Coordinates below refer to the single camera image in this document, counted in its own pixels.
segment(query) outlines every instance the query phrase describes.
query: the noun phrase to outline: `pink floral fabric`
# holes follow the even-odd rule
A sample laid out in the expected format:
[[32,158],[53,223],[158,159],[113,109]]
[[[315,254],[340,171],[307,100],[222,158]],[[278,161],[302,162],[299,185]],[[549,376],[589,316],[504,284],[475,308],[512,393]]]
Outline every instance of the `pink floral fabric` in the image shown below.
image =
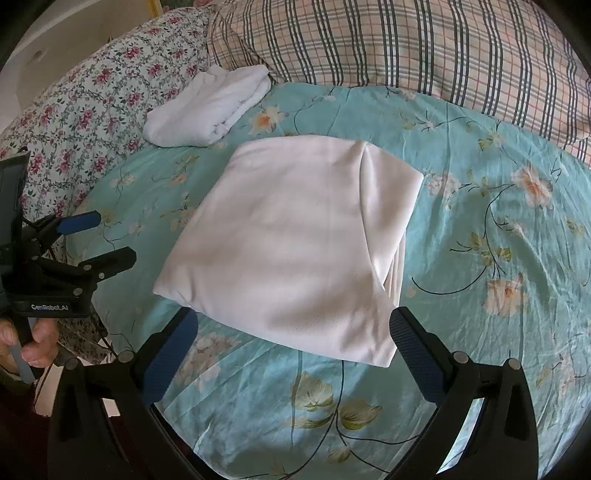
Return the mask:
[[24,213],[68,215],[142,148],[146,114],[209,66],[209,10],[175,9],[102,47],[48,87],[0,134],[0,161],[31,151]]

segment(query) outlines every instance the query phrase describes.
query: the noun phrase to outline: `mattress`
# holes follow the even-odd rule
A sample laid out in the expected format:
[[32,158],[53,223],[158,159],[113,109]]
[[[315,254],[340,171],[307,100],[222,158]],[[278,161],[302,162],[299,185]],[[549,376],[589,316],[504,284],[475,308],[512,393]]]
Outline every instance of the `mattress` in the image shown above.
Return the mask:
[[[591,172],[538,136],[432,97],[287,83],[208,148],[147,147],[123,161],[78,210],[98,210],[100,226],[67,242],[73,262],[124,246],[138,254],[93,298],[115,349],[138,350],[176,312],[152,286],[236,147],[304,134],[365,140],[424,173],[401,304],[451,351],[492,364],[519,359],[543,475],[589,412]],[[204,316],[158,408],[227,478],[310,480],[384,478],[433,412],[399,354],[389,368],[340,362]]]

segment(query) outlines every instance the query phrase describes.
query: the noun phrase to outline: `folded white towel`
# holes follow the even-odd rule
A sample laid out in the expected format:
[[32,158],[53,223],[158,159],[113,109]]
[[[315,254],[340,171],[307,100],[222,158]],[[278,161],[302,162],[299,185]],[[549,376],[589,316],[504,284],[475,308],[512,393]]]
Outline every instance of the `folded white towel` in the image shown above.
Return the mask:
[[189,220],[154,293],[275,343],[387,367],[422,181],[364,141],[247,142]]
[[232,72],[213,65],[176,98],[148,113],[144,137],[160,147],[211,145],[267,94],[268,73],[264,65]]

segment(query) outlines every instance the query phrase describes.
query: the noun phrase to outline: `finger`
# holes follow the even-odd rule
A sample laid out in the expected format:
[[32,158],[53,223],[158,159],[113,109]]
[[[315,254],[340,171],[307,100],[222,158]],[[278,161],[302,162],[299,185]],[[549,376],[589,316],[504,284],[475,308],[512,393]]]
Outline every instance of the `finger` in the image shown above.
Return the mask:
[[18,342],[17,331],[12,322],[0,320],[0,343],[4,345],[16,345]]
[[60,331],[55,319],[38,319],[31,333],[33,334],[33,340],[37,343],[41,343],[46,339],[51,343],[56,343],[60,337]]
[[5,343],[0,342],[0,356],[10,355],[10,348]]
[[39,360],[29,362],[29,365],[31,365],[32,367],[37,367],[37,368],[49,367],[51,365],[51,363],[54,361],[54,359],[56,358],[57,352],[58,352],[57,345],[53,345],[50,348],[50,350],[46,356],[40,358]]
[[40,360],[49,353],[54,345],[55,342],[50,342],[48,339],[43,340],[41,343],[30,342],[22,347],[22,359],[25,362]]

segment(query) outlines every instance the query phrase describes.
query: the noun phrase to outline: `bedding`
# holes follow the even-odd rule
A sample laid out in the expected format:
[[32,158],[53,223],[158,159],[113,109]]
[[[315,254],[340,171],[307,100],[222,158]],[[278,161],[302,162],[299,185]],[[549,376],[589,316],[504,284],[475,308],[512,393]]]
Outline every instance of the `bedding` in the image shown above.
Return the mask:
[[[116,350],[137,350],[178,309],[154,281],[236,148],[306,134],[368,141],[423,172],[401,304],[451,351],[519,359],[546,473],[589,413],[591,172],[539,136],[433,97],[287,83],[207,148],[147,146],[121,162],[79,208],[97,209],[101,225],[67,245],[74,262],[126,245],[138,254],[93,297]],[[227,478],[310,480],[384,478],[433,411],[399,354],[388,368],[341,362],[203,315],[158,408]]]
[[591,81],[531,0],[226,0],[208,46],[275,80],[388,85],[524,127],[591,165]]
[[209,66],[207,9],[183,8],[116,38],[49,86],[0,134],[0,160],[31,152],[24,214],[68,215],[145,145],[146,114]]

